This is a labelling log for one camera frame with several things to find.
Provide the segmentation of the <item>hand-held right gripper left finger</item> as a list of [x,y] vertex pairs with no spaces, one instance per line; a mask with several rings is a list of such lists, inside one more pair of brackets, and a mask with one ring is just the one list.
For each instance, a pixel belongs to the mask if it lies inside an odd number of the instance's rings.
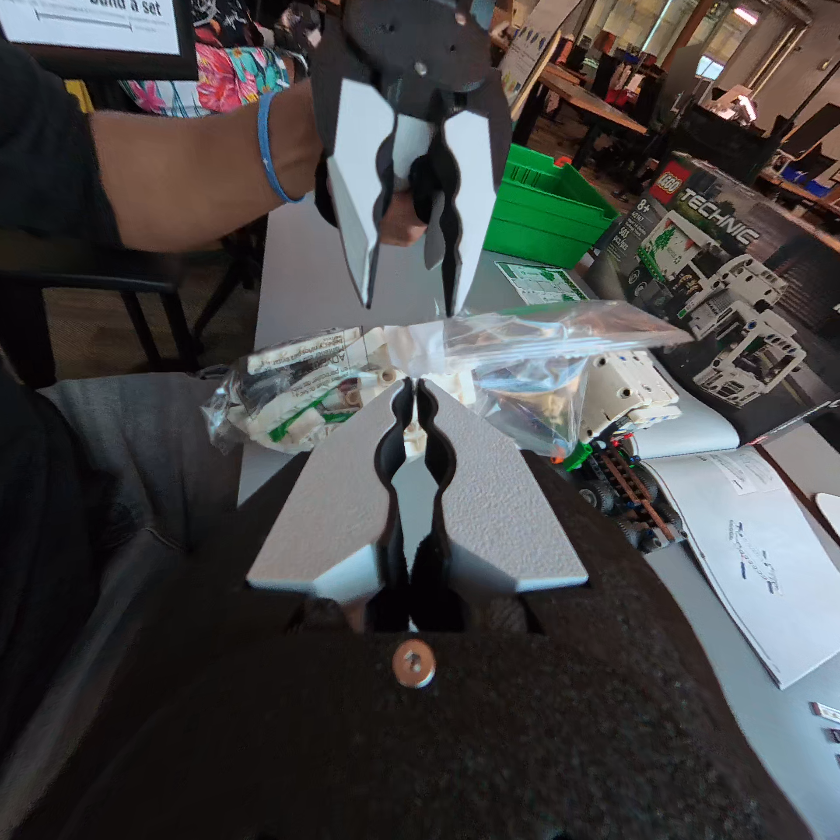
[[393,478],[413,407],[412,380],[401,379],[311,451],[247,572],[252,589],[331,600],[362,631],[408,629]]

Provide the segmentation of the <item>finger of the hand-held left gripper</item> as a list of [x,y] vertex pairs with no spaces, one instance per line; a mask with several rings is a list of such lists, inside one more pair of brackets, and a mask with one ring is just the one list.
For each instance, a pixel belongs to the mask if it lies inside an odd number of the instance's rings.
[[453,317],[466,303],[496,201],[489,120],[466,110],[447,119],[423,158],[423,180],[430,199],[424,262],[440,268]]
[[360,304],[370,308],[391,187],[396,113],[370,85],[343,79],[327,170],[344,256]]

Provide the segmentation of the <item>person's left forearm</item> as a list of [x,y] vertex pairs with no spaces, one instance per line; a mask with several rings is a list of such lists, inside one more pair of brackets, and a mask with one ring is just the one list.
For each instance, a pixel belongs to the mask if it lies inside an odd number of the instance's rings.
[[100,181],[125,247],[194,249],[281,205],[259,159],[257,110],[197,119],[93,114]]

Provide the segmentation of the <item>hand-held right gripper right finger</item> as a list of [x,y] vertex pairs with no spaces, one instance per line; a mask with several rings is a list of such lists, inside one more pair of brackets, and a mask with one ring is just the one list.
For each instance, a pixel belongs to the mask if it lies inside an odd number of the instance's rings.
[[423,583],[460,596],[580,586],[589,575],[511,438],[429,379],[416,383],[424,463],[434,479],[434,557]]

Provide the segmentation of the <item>floral printed cloth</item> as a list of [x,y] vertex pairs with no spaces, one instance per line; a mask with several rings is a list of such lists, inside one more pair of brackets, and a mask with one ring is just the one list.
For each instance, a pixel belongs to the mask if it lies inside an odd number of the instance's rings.
[[121,80],[152,114],[225,113],[310,76],[326,16],[321,2],[192,1],[196,80]]

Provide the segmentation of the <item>white instruction booklet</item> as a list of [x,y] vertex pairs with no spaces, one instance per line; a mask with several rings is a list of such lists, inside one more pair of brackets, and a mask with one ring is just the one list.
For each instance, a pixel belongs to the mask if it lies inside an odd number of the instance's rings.
[[711,589],[785,690],[838,654],[838,567],[775,468],[665,380],[681,415],[635,433],[633,452],[679,515]]

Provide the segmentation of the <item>black framed sign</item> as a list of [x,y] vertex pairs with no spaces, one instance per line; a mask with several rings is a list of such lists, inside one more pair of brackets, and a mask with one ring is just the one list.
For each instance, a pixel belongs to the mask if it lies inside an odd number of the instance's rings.
[[2,1],[2,41],[66,79],[197,79],[187,1]]

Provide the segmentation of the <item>white lego truck model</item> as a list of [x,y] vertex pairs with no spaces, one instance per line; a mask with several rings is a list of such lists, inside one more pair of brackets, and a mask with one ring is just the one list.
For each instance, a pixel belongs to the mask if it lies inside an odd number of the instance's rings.
[[579,444],[557,465],[580,497],[641,553],[686,536],[681,517],[636,447],[639,433],[681,414],[678,393],[647,352],[598,355],[585,387]]

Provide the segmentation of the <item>wooden desk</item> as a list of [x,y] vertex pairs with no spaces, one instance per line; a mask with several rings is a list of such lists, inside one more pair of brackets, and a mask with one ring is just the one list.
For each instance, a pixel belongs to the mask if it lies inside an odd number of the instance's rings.
[[578,83],[569,81],[560,75],[553,66],[546,66],[534,81],[519,113],[519,119],[513,130],[512,142],[527,146],[530,135],[542,112],[543,104],[549,92],[555,93],[561,103],[583,113],[589,126],[583,140],[572,159],[573,167],[580,171],[595,149],[599,137],[612,130],[628,130],[631,134],[645,137],[648,129],[627,116],[624,112],[606,103],[595,94],[585,90]]

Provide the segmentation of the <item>black chair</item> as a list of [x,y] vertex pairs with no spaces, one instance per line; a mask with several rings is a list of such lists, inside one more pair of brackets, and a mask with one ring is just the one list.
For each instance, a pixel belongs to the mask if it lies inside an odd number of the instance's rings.
[[[34,389],[56,383],[56,361],[46,315],[44,290],[116,292],[128,313],[152,371],[199,369],[203,332],[235,288],[253,289],[261,278],[266,220],[222,238],[229,258],[226,274],[195,324],[189,327],[182,305],[185,255],[161,255],[125,248],[104,248],[67,238],[42,238],[2,230],[2,356],[17,378]],[[177,352],[161,356],[143,313],[139,295],[160,299]]]

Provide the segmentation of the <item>blue wristband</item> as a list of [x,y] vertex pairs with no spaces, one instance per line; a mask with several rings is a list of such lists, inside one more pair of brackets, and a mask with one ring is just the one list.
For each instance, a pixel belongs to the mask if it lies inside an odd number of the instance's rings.
[[259,159],[262,164],[262,170],[266,177],[266,182],[271,191],[280,200],[282,204],[300,204],[303,201],[303,196],[298,198],[289,197],[284,190],[277,176],[277,171],[274,166],[271,148],[270,148],[270,106],[277,95],[277,91],[269,92],[259,98],[258,110],[256,116],[256,130],[257,142],[259,148]]

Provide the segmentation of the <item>dark lego set box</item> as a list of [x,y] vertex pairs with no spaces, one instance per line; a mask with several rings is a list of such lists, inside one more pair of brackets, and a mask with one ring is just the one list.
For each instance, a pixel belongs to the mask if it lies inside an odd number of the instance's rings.
[[595,251],[589,288],[689,334],[656,359],[741,444],[838,412],[838,240],[677,152]]

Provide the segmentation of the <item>clear plastic bag of lego pieces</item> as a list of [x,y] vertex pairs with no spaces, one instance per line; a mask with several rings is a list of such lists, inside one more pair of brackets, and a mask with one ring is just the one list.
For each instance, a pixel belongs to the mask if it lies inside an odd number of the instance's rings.
[[409,326],[314,332],[250,353],[201,407],[227,452],[251,442],[308,452],[393,384],[421,379],[522,449],[569,461],[581,447],[594,362],[687,343],[690,334],[624,301],[571,301]]

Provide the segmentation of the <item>green plastic bin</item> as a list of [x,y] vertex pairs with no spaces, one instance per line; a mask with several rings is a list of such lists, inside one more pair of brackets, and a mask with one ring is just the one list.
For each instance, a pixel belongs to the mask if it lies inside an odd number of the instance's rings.
[[484,249],[574,268],[619,213],[569,162],[512,144]]

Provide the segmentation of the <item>green printed sticker sheet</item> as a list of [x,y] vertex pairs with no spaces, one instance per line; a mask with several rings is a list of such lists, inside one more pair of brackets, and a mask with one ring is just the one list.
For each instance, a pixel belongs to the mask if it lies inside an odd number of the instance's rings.
[[495,265],[528,305],[589,300],[581,286],[562,268],[507,261],[496,261]]

